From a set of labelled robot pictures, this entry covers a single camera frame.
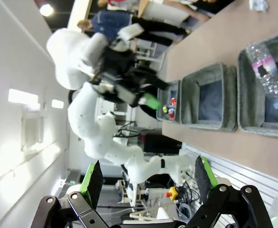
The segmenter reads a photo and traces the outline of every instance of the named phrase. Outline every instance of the crumpled paper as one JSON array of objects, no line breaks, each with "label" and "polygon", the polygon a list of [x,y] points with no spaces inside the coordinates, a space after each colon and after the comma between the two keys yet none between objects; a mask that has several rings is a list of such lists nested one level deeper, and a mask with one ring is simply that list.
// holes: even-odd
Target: crumpled paper
[{"label": "crumpled paper", "polygon": [[266,12],[269,8],[267,0],[249,0],[250,9],[259,12]]}]

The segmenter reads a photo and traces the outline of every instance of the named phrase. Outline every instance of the fabric storage bin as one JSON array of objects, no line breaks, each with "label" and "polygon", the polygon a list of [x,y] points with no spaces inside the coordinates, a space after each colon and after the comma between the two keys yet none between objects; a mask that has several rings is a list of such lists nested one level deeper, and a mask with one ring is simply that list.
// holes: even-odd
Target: fabric storage bin
[{"label": "fabric storage bin", "polygon": [[[158,100],[161,102],[161,108],[157,109],[157,119],[166,122],[174,122],[179,123],[179,90],[180,90],[180,81],[175,80],[169,82],[168,90],[160,90],[158,89]],[[172,94],[175,94],[176,98],[176,106],[175,106],[175,117],[173,120],[169,119],[169,115],[163,112],[163,106],[169,105],[171,103]]]},{"label": "fabric storage bin", "polygon": [[236,67],[205,67],[181,81],[180,122],[191,128],[235,131],[236,99]]},{"label": "fabric storage bin", "polygon": [[[265,41],[275,61],[278,61],[278,35]],[[256,78],[245,50],[238,58],[238,125],[248,133],[278,137],[278,110],[266,98]]]}]

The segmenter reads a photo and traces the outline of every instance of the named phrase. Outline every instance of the clear plastic bottle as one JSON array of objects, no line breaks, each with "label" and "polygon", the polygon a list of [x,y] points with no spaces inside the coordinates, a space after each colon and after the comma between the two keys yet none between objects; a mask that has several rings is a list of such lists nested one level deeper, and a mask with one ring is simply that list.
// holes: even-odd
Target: clear plastic bottle
[{"label": "clear plastic bottle", "polygon": [[254,44],[246,48],[246,53],[266,96],[278,110],[278,69],[268,47],[264,43]]}]

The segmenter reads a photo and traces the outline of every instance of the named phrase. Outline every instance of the pink label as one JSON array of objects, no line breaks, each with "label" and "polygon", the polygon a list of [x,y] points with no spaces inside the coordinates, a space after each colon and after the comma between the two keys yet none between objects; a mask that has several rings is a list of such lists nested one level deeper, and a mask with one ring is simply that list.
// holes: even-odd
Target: pink label
[{"label": "pink label", "polygon": [[276,67],[276,63],[275,60],[272,56],[265,58],[264,60],[258,62],[258,63],[254,63],[252,64],[252,67],[255,71],[256,76],[260,76],[259,72],[258,72],[258,67],[260,67],[261,65],[263,65],[263,67],[266,69],[266,71],[268,71],[269,73],[273,73],[277,70]]}]

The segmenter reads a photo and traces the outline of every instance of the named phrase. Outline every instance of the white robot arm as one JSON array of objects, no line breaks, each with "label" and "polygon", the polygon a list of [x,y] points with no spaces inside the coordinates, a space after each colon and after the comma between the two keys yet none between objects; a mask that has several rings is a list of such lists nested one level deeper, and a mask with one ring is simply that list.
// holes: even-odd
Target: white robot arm
[{"label": "white robot arm", "polygon": [[114,164],[124,164],[130,181],[142,183],[155,174],[168,173],[177,184],[182,184],[181,173],[192,169],[187,155],[152,157],[144,159],[138,146],[125,146],[113,141],[116,133],[111,113],[94,119],[98,94],[88,83],[88,67],[95,67],[107,46],[103,35],[95,34],[89,39],[84,34],[66,29],[55,32],[49,39],[47,49],[56,65],[56,78],[67,89],[79,89],[78,96],[68,109],[68,120],[73,132],[83,139],[85,153],[94,158],[105,158]]}]

